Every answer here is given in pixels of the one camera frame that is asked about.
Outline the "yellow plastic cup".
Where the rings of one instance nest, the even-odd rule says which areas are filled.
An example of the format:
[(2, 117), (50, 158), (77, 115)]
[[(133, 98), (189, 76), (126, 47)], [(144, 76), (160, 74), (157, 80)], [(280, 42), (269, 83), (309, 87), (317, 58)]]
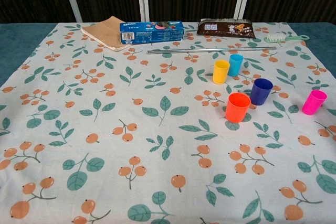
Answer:
[(230, 63), (226, 60), (217, 60), (214, 64), (213, 82), (215, 84), (223, 84), (226, 81)]

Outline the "light blue plastic cup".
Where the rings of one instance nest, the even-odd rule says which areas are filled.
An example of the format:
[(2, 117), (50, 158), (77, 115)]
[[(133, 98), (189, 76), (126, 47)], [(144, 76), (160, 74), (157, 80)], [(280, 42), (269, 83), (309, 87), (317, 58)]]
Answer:
[(240, 54), (232, 54), (230, 56), (229, 58), (230, 67), (228, 71), (229, 76), (235, 77), (238, 75), (243, 59), (244, 57)]

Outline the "dark blue plastic cup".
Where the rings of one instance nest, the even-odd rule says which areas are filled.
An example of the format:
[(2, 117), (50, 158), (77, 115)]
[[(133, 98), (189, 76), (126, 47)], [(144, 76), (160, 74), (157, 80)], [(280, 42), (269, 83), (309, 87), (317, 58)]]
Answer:
[(273, 83), (268, 79), (256, 79), (250, 93), (251, 103), (257, 106), (263, 105), (272, 89)]

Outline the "pink plastic cup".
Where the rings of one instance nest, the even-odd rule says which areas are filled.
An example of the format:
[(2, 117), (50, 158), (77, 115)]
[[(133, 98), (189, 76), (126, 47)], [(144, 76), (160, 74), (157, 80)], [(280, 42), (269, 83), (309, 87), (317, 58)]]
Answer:
[(312, 90), (302, 107), (302, 112), (306, 115), (315, 114), (327, 98), (328, 96), (325, 92)]

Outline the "floral print tablecloth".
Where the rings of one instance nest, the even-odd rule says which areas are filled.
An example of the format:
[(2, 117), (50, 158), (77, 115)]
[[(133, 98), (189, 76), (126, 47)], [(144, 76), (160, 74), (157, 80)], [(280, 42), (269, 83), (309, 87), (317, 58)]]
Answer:
[[(115, 52), (58, 24), (0, 86), (0, 224), (336, 224), (336, 78), (303, 41), (198, 36)], [(214, 64), (244, 57), (213, 82)], [(226, 119), (228, 97), (273, 83)], [(312, 90), (328, 98), (313, 115)]]

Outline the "thin silver metal rod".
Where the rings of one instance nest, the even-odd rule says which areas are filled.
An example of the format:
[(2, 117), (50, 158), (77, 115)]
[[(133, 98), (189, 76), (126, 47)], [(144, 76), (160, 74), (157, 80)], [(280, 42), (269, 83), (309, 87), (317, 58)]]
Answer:
[(240, 48), (202, 48), (202, 49), (167, 49), (167, 50), (148, 50), (146, 53), (149, 55), (154, 54), (179, 54), (190, 52), (227, 52), (227, 51), (263, 51), (263, 50), (276, 50), (277, 47), (240, 47)]

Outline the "blue Oreo cookie box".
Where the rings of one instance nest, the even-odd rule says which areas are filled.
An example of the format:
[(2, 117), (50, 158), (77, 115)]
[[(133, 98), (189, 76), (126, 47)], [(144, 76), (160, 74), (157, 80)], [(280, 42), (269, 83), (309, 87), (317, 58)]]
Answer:
[(120, 39), (124, 45), (180, 41), (184, 31), (181, 21), (127, 22), (120, 24)]

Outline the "orange plastic cup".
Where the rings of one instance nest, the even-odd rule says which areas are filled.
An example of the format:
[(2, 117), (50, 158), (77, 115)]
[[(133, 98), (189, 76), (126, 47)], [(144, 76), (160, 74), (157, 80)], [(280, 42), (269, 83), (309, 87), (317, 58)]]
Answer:
[(233, 123), (241, 122), (251, 104), (251, 100), (248, 95), (244, 93), (231, 93), (228, 97), (225, 116), (226, 119)]

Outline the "brown chocolate snack packet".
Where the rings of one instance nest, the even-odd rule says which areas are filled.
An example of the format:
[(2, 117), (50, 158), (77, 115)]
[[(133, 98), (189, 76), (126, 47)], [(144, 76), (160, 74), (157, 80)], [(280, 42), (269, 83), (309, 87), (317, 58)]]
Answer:
[(198, 23), (197, 35), (215, 37), (252, 38), (256, 36), (253, 24), (248, 19), (201, 19)]

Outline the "brown spiral notebook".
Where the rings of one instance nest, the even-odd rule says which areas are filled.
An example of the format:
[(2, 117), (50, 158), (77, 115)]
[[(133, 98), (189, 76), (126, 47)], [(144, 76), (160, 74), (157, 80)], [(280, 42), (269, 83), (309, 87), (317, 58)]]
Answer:
[(123, 23), (122, 20), (111, 16), (109, 19), (97, 24), (81, 27), (81, 32), (113, 51), (121, 51), (130, 47), (130, 45), (121, 43), (121, 23)]

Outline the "teal table cover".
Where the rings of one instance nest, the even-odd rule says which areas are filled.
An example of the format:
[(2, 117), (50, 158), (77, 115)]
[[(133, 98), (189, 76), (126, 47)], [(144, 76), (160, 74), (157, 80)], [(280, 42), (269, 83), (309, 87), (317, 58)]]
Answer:
[[(336, 78), (336, 25), (327, 22), (288, 25), (295, 33), (310, 37), (307, 47)], [(55, 23), (0, 24), (0, 86), (55, 26)]]

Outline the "green handled brush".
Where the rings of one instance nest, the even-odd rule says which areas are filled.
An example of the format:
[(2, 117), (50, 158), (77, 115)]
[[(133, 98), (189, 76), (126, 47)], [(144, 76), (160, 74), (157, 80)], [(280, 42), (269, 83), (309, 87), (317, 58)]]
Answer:
[(309, 40), (310, 37), (307, 35), (300, 36), (286, 36), (285, 34), (273, 34), (264, 38), (264, 41), (267, 43), (280, 43), (290, 40)]

